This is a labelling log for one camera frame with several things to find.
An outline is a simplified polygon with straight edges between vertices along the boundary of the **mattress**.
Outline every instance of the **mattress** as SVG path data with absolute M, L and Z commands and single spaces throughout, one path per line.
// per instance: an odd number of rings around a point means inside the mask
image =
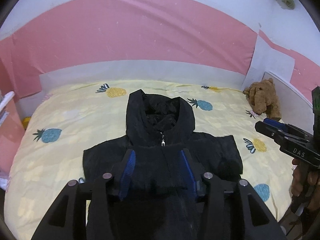
M 277 220 L 283 216 L 291 202 L 292 158 L 255 131 L 255 123 L 266 116 L 253 113 L 240 91 L 161 81 L 101 81 L 54 89 L 34 112 L 5 195 L 5 221 L 19 240 L 30 240 L 65 184 L 84 176 L 83 150 L 125 134 L 128 97 L 138 89 L 188 101 L 195 131 L 232 134 L 244 164 L 242 178 Z

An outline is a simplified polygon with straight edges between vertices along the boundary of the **yellow pineapple print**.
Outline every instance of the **yellow pineapple print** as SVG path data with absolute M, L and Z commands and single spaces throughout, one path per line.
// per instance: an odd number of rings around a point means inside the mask
M 218 92 L 218 93 L 220 93 L 221 91 L 226 90 L 226 89 L 241 92 L 240 90 L 232 89 L 232 88 L 217 88 L 217 87 L 208 87 L 208 86 L 202 86 L 202 88 L 210 89 L 210 90 Z
M 253 139 L 252 144 L 259 152 L 266 152 L 267 151 L 267 147 L 264 144 L 264 142 L 260 141 L 258 138 Z
M 116 98 L 120 96 L 124 96 L 127 94 L 127 91 L 123 88 L 111 88 L 108 86 L 108 84 L 103 84 L 96 93 L 103 93 L 105 92 L 108 97 L 110 98 Z

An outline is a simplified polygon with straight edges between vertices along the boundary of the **human hand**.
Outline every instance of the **human hand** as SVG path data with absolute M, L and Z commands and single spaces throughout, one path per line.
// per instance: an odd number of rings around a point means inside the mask
M 293 165 L 299 165 L 299 163 L 300 161 L 297 159 L 292 160 Z M 319 176 L 318 171 L 310 172 L 308 174 L 308 183 L 312 186 L 317 184 L 316 189 L 313 192 L 310 204 L 307 207 L 310 211 L 315 211 L 318 208 L 320 208 L 320 181 L 318 180 L 318 176 Z M 299 166 L 297 166 L 293 171 L 293 179 L 291 184 L 291 193 L 294 196 L 299 196 L 303 190 L 303 185 L 302 185 L 303 181 L 300 181 L 300 180 L 301 180 L 301 173 L 300 173 Z

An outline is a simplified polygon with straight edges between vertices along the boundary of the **pink wall panel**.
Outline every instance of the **pink wall panel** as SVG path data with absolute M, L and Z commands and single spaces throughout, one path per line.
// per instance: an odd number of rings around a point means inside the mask
M 171 60 L 245 75 L 256 37 L 193 0 L 73 0 L 2 40 L 0 58 L 24 97 L 41 91 L 41 73 L 108 60 Z
M 1 60 L 0 60 L 0 90 L 2 92 L 2 95 L 5 95 L 6 93 L 14 90 L 8 71 L 4 67 L 4 64 L 2 63 Z
M 8 174 L 24 135 L 24 128 L 13 100 L 7 104 L 6 111 L 9 115 L 0 126 L 0 170 Z
M 262 37 L 271 48 L 295 59 L 294 70 L 290 83 L 311 102 L 311 91 L 315 87 L 320 86 L 320 67 L 300 53 L 274 44 L 262 31 L 259 31 L 259 36 Z

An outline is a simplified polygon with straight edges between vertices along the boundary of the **white handle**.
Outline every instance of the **white handle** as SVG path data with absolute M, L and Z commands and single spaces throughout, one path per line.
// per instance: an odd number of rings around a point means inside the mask
M 0 112 L 5 108 L 5 106 L 10 102 L 10 100 L 14 97 L 14 92 L 11 91 L 6 93 L 3 97 L 3 100 L 0 103 Z

